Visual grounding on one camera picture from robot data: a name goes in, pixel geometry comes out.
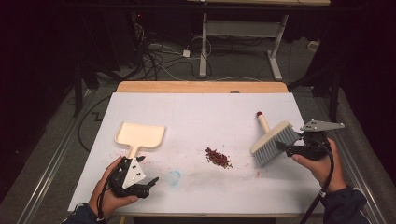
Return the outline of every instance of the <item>hand brush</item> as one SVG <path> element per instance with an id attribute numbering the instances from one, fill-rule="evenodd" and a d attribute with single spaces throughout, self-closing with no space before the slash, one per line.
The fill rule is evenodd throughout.
<path id="1" fill-rule="evenodd" d="M 288 121 L 282 121 L 270 130 L 261 111 L 257 112 L 257 118 L 264 129 L 264 136 L 251 147 L 250 152 L 256 157 L 259 165 L 264 166 L 282 152 L 277 148 L 276 141 L 288 146 L 300 139 L 300 135 L 292 129 Z"/>

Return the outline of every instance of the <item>brush handle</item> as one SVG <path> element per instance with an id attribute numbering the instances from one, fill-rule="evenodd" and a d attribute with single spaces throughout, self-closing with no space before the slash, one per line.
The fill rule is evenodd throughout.
<path id="1" fill-rule="evenodd" d="M 267 120 L 265 119 L 261 111 L 257 112 L 257 119 L 259 119 L 259 122 L 262 125 L 262 129 L 264 130 L 264 132 L 269 133 L 270 127 L 268 127 Z"/>

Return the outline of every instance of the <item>wooden board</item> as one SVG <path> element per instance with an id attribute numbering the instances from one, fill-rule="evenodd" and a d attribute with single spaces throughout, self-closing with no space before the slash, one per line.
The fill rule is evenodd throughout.
<path id="1" fill-rule="evenodd" d="M 117 92 L 273 93 L 288 92 L 283 82 L 125 81 Z"/>
<path id="2" fill-rule="evenodd" d="M 142 149 L 148 178 L 159 177 L 147 199 L 116 214 L 183 217 L 299 216 L 312 203 L 318 181 L 285 153 L 266 166 L 249 150 L 263 134 L 256 112 L 270 127 L 288 120 L 304 125 L 291 93 L 114 93 L 68 210 L 85 203 L 106 167 L 127 147 L 114 136 L 122 122 L 166 126 L 162 144 Z M 208 162 L 210 147 L 229 156 L 233 168 Z M 318 206 L 316 213 L 323 208 Z"/>

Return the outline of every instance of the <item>power cord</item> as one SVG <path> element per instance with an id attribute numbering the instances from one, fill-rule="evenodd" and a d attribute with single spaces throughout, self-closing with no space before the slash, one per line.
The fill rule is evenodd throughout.
<path id="1" fill-rule="evenodd" d="M 105 184 L 104 184 L 103 187 L 102 187 L 102 192 L 98 195 L 98 198 L 97 198 L 97 200 L 96 200 L 96 207 L 97 207 L 97 209 L 98 209 L 98 218 L 96 219 L 96 222 L 97 222 L 97 223 L 100 223 L 100 224 L 107 224 L 105 215 L 104 215 L 103 210 L 102 210 L 102 207 L 103 207 L 103 198 L 105 197 L 106 191 L 110 190 L 110 189 L 106 189 L 106 187 L 107 187 L 107 185 L 108 185 L 108 182 L 109 182 L 109 180 L 110 180 L 110 177 L 113 175 L 113 173 L 114 173 L 118 168 L 119 168 L 119 167 L 114 168 L 114 169 L 111 171 L 110 175 L 108 175 L 108 177 L 107 177 L 107 179 L 106 179 L 106 182 L 105 182 Z"/>
<path id="2" fill-rule="evenodd" d="M 321 198 L 324 198 L 326 196 L 326 190 L 330 185 L 330 182 L 332 181 L 332 173 L 334 171 L 334 159 L 332 156 L 332 150 L 328 149 L 327 147 L 325 147 L 321 142 L 319 142 L 316 139 L 308 139 L 306 140 L 307 142 L 309 141 L 314 141 L 315 143 L 319 144 L 321 147 L 326 149 L 326 152 L 329 156 L 330 159 L 330 171 L 329 174 L 327 175 L 326 181 L 323 184 L 323 187 L 320 189 L 317 197 L 314 199 L 314 201 L 311 203 L 311 205 L 309 206 L 308 210 L 306 210 L 303 218 L 300 221 L 300 224 L 305 224 L 305 222 L 308 220 L 308 218 L 311 216 L 312 212 L 314 211 L 314 209 L 317 207 L 318 203 L 320 202 Z"/>

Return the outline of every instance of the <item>table leg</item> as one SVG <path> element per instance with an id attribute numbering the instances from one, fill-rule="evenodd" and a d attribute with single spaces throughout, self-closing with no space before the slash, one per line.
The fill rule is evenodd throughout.
<path id="1" fill-rule="evenodd" d="M 277 49 L 279 48 L 280 41 L 282 40 L 283 32 L 285 31 L 286 22 L 288 21 L 288 17 L 289 17 L 289 15 L 284 15 L 282 17 L 282 21 L 279 24 L 279 27 L 277 28 L 274 48 L 273 48 L 273 50 L 267 51 L 268 60 L 270 61 L 271 68 L 272 68 L 274 78 L 276 81 L 282 80 L 282 76 L 279 71 L 279 66 L 277 65 L 277 62 L 276 62 L 276 53 L 277 53 Z"/>
<path id="2" fill-rule="evenodd" d="M 204 18 L 202 21 L 202 49 L 201 49 L 201 61 L 199 65 L 199 76 L 206 77 L 206 63 L 207 63 L 207 53 L 206 53 L 206 38 L 207 38 L 207 13 L 204 13 Z"/>

